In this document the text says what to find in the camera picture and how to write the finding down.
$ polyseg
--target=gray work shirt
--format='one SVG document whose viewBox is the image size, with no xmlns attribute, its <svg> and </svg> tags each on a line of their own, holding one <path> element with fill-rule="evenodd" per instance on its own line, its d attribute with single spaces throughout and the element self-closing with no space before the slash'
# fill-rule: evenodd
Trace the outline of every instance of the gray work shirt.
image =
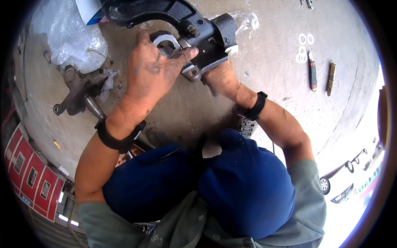
<svg viewBox="0 0 397 248">
<path fill-rule="evenodd" d="M 169 211 L 151 235 L 143 233 L 102 202 L 80 204 L 80 217 L 91 248 L 190 248 L 197 245 L 201 235 L 228 248 L 318 247 L 324 236 L 326 204 L 317 165 L 312 160 L 302 160 L 292 165 L 288 173 L 296 189 L 292 216 L 274 234 L 258 240 L 233 238 L 225 232 L 209 214 L 207 203 L 197 191 L 190 192 Z"/>
</svg>

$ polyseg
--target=fingernail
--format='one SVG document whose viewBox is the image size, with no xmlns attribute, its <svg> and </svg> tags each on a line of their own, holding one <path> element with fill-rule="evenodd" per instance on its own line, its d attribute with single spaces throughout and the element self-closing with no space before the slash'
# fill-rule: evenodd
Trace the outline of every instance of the fingernail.
<svg viewBox="0 0 397 248">
<path fill-rule="evenodd" d="M 194 47 L 190 53 L 192 54 L 192 56 L 196 56 L 199 53 L 199 49 L 197 47 Z"/>
</svg>

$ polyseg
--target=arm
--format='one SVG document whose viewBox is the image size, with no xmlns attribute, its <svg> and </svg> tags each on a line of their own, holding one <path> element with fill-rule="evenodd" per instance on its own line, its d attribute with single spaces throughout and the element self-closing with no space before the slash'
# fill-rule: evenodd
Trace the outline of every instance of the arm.
<svg viewBox="0 0 397 248">
<path fill-rule="evenodd" d="M 150 33 L 138 34 L 138 45 L 128 58 L 127 91 L 106 118 L 106 128 L 116 139 L 127 137 L 173 86 L 182 67 L 198 54 L 184 49 L 172 59 L 160 54 Z M 102 186 L 109 180 L 119 153 L 105 146 L 95 134 L 84 149 L 75 176 L 78 203 L 105 202 Z"/>
<path fill-rule="evenodd" d="M 206 72 L 202 81 L 213 91 L 224 95 L 240 106 L 250 109 L 257 100 L 257 94 L 240 83 L 230 61 Z M 278 104 L 266 99 L 257 122 L 269 138 L 283 149 L 287 167 L 303 159 L 314 161 L 309 137 L 298 121 Z"/>
</svg>

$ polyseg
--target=shirt sleeve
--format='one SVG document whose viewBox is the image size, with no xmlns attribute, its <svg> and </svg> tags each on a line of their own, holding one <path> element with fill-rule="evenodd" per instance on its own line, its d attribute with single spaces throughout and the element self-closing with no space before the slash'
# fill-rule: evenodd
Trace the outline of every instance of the shirt sleeve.
<svg viewBox="0 0 397 248">
<path fill-rule="evenodd" d="M 138 247 L 146 234 L 103 202 L 83 202 L 79 207 L 83 228 L 91 248 Z"/>
<path fill-rule="evenodd" d="M 326 203 L 317 164 L 301 160 L 288 173 L 295 186 L 295 208 L 290 219 L 274 234 L 256 240 L 263 247 L 317 247 L 324 236 Z"/>
</svg>

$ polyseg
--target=car wheel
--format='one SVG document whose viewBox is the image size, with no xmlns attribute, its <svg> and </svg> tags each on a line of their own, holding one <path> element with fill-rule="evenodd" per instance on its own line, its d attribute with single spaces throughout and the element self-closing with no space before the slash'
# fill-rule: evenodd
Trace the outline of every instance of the car wheel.
<svg viewBox="0 0 397 248">
<path fill-rule="evenodd" d="M 352 164 L 350 161 L 347 161 L 347 162 L 345 163 L 345 167 L 347 167 L 351 173 L 354 172 L 353 164 Z"/>
<path fill-rule="evenodd" d="M 322 177 L 320 178 L 320 184 L 321 184 L 321 190 L 323 191 L 323 194 L 326 195 L 330 192 L 330 181 Z"/>
</svg>

